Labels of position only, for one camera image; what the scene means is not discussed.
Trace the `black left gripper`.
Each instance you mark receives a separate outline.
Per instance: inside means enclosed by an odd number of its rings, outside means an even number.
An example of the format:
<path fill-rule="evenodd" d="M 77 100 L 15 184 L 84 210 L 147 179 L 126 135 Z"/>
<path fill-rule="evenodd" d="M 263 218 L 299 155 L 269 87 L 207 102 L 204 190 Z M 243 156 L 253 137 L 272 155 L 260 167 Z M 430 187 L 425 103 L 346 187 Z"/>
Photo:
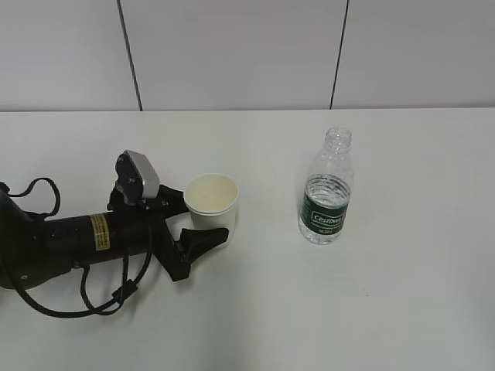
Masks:
<path fill-rule="evenodd" d="M 182 229 L 179 241 L 172 237 L 166 220 L 188 213 L 183 192 L 159 186 L 155 199 L 143 199 L 133 206 L 124 202 L 114 187 L 110 194 L 107 218 L 111 235 L 111 250 L 131 255 L 151 252 L 173 281 L 189 277 L 197 259 L 227 242 L 228 228 L 210 230 Z"/>

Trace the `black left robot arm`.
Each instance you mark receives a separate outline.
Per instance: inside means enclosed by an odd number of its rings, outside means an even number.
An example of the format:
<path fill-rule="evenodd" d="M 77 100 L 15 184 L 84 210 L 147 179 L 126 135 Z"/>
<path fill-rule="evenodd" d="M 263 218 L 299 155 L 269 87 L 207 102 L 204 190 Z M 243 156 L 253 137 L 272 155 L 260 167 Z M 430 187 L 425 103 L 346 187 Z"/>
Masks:
<path fill-rule="evenodd" d="M 1 187 L 1 286 L 11 289 L 14 278 L 26 289 L 66 274 L 74 268 L 151 252 L 172 281 L 189 277 L 194 261 L 227 241 L 225 227 L 183 229 L 174 240 L 166 220 L 187 213 L 183 194 L 166 186 L 155 199 L 128 205 L 111 192 L 108 211 L 52 219 L 22 210 Z"/>

